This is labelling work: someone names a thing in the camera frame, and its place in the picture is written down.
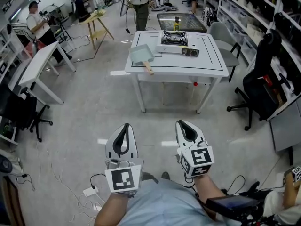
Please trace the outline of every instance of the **shoe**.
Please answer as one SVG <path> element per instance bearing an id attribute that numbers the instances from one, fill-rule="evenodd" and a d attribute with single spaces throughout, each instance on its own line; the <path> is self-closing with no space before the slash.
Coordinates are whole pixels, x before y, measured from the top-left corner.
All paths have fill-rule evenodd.
<path id="1" fill-rule="evenodd" d="M 168 174 L 167 171 L 165 171 L 165 172 L 162 173 L 161 178 L 166 179 L 166 180 L 170 180 L 170 176 L 169 176 L 169 174 Z"/>

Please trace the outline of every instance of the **chair base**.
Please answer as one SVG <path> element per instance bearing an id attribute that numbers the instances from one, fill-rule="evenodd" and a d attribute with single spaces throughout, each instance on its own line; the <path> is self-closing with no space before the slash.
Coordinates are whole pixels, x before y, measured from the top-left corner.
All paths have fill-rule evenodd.
<path id="1" fill-rule="evenodd" d="M 248 126 L 245 126 L 245 131 L 248 131 L 252 126 L 253 109 L 251 108 L 251 104 L 249 103 L 249 98 L 245 95 L 245 93 L 240 88 L 236 87 L 235 93 L 241 94 L 241 96 L 243 97 L 245 102 L 241 103 L 240 105 L 228 106 L 227 111 L 230 112 L 233 109 L 248 108 L 249 109 L 249 124 L 248 124 Z"/>
<path id="2" fill-rule="evenodd" d="M 52 121 L 41 119 L 41 116 L 42 116 L 45 108 L 49 108 L 49 106 L 48 105 L 43 106 L 41 111 L 39 113 L 37 113 L 36 117 L 33 119 L 32 125 L 30 126 L 30 129 L 29 129 L 29 131 L 31 133 L 33 133 L 33 128 L 34 127 L 36 128 L 36 134 L 37 134 L 38 142 L 42 142 L 42 138 L 39 137 L 39 123 L 40 122 L 47 122 L 47 123 L 49 123 L 50 126 L 53 125 Z"/>

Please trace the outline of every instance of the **gray floor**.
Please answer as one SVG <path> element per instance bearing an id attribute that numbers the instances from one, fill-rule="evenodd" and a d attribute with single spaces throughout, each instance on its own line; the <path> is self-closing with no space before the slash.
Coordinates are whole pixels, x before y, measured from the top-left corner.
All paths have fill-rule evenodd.
<path id="1" fill-rule="evenodd" d="M 188 11 L 180 0 L 171 2 L 179 6 L 179 12 Z M 144 171 L 156 177 L 168 171 L 172 180 L 186 184 L 174 156 L 177 149 L 174 125 L 178 119 L 188 120 L 203 130 L 206 140 L 213 147 L 216 162 L 211 167 L 210 176 L 220 188 L 228 188 L 240 174 L 246 178 L 243 189 L 255 180 L 259 180 L 263 188 L 272 187 L 275 186 L 277 173 L 287 168 L 286 155 L 274 152 L 268 122 L 259 121 L 255 114 L 253 126 L 246 132 L 247 111 L 226 111 L 227 106 L 242 101 L 234 89 L 242 87 L 242 78 L 246 74 L 243 59 L 232 82 L 222 80 L 201 114 L 196 115 L 195 108 L 207 86 L 199 85 L 192 104 L 188 105 L 191 85 L 167 83 L 163 105 L 162 84 L 146 82 L 142 82 L 142 88 L 147 113 L 142 113 L 129 76 L 111 76 L 112 71 L 124 70 L 131 46 L 131 43 L 120 42 L 133 38 L 125 31 L 126 17 L 119 16 L 120 5 L 107 8 L 103 18 L 116 40 L 107 36 L 100 38 L 97 43 L 101 46 L 95 58 L 75 63 L 75 73 L 67 66 L 57 68 L 60 73 L 58 77 L 52 71 L 42 73 L 41 79 L 64 101 L 64 105 L 58 105 L 37 86 L 35 88 L 35 92 L 50 103 L 50 110 L 44 117 L 51 119 L 54 125 L 40 126 L 42 143 L 38 143 L 35 134 L 28 131 L 20 132 L 18 137 L 20 144 L 16 153 L 22 160 L 24 172 L 31 175 L 36 187 L 36 192 L 33 192 L 28 183 L 17 185 L 27 225 L 88 224 L 90 219 L 84 214 L 76 215 L 70 223 L 66 222 L 72 220 L 76 213 L 85 212 L 91 217 L 97 214 L 97 208 L 79 209 L 77 199 L 70 190 L 79 197 L 84 189 L 90 187 L 90 177 L 104 172 L 105 140 L 126 122 L 134 129 L 139 156 L 144 159 Z M 151 12 L 150 17 L 147 27 L 159 29 L 157 14 Z M 132 10 L 128 12 L 127 25 L 134 33 Z M 72 37 L 88 35 L 86 25 L 74 25 L 69 32 Z M 77 38 L 70 46 L 76 48 L 87 43 L 88 40 Z M 71 54 L 76 62 L 93 57 L 95 52 L 90 44 Z M 53 173 L 56 177 L 63 174 L 63 184 Z M 109 189 L 106 180 L 98 176 L 93 181 L 100 189 L 100 197 L 107 199 Z M 230 193 L 236 192 L 242 183 L 241 178 L 238 179 Z M 89 199 L 103 204 L 95 195 Z M 82 196 L 81 202 L 85 204 L 87 199 Z"/>

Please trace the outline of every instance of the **office chair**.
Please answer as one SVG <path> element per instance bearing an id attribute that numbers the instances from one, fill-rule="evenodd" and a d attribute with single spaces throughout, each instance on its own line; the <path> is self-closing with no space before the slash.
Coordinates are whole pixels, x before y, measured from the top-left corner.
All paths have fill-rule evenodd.
<path id="1" fill-rule="evenodd" d="M 258 45 L 254 69 L 243 79 L 245 93 L 238 87 L 235 89 L 235 93 L 239 93 L 245 102 L 227 107 L 229 112 L 238 108 L 249 109 L 249 125 L 245 127 L 246 131 L 251 128 L 253 110 L 259 114 L 259 120 L 266 120 L 279 107 L 279 101 L 273 91 L 274 88 L 270 87 L 266 80 L 262 78 L 271 71 L 272 58 L 279 54 L 281 48 L 279 33 L 272 29 L 270 32 L 263 37 Z"/>
<path id="2" fill-rule="evenodd" d="M 43 120 L 41 116 L 48 105 L 44 105 L 40 112 L 36 112 L 37 98 L 30 96 L 27 87 L 21 90 L 21 94 L 26 94 L 26 99 L 14 94 L 7 85 L 0 85 L 0 116 L 5 117 L 13 122 L 13 125 L 19 129 L 29 128 L 33 132 L 33 127 L 36 128 L 37 139 L 39 142 L 42 139 L 39 137 L 39 123 L 47 122 L 50 126 L 52 121 Z"/>
<path id="3" fill-rule="evenodd" d="M 241 46 L 234 40 L 234 38 L 231 36 L 227 26 L 223 23 L 220 22 L 214 22 L 211 24 L 211 26 L 208 29 L 208 34 L 210 34 L 214 40 L 220 40 L 223 41 L 231 46 L 233 46 L 233 48 L 231 49 L 231 51 L 228 51 L 226 49 L 223 48 L 219 48 L 219 51 L 222 55 L 222 58 L 226 64 L 227 67 L 233 67 L 232 68 L 232 72 L 231 75 L 229 77 L 229 82 L 232 79 L 234 70 L 236 68 L 237 65 L 239 65 L 239 55 L 240 55 L 240 50 L 241 50 Z M 238 52 L 236 57 L 232 54 L 232 52 L 236 49 L 236 47 L 238 47 Z"/>

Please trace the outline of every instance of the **black chair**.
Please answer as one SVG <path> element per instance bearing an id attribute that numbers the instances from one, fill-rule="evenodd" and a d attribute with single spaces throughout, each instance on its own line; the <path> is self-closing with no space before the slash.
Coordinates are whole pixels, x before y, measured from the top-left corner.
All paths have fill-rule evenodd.
<path id="1" fill-rule="evenodd" d="M 30 132 L 33 132 L 33 127 L 35 127 L 37 139 L 41 142 L 39 123 L 47 122 L 50 126 L 53 125 L 52 121 L 41 119 L 45 108 L 49 108 L 49 106 L 44 105 L 40 112 L 36 112 L 37 98 L 32 97 L 26 87 L 21 90 L 21 94 L 26 94 L 25 100 L 14 94 L 7 85 L 0 85 L 0 116 L 11 120 L 13 126 L 19 129 L 29 128 L 31 125 Z"/>
<path id="2" fill-rule="evenodd" d="M 260 120 L 266 120 L 279 107 L 279 101 L 273 91 L 275 87 L 270 87 L 262 77 L 272 70 L 270 66 L 272 58 L 279 54 L 280 48 L 281 37 L 278 32 L 271 30 L 271 33 L 266 34 L 258 45 L 254 69 L 243 79 L 245 93 L 238 87 L 235 89 L 235 93 L 239 93 L 245 102 L 227 107 L 227 111 L 238 108 L 249 109 L 249 125 L 245 127 L 247 131 L 252 125 L 253 110 L 259 114 Z M 287 83 L 284 80 L 279 83 L 276 81 L 276 85 Z"/>

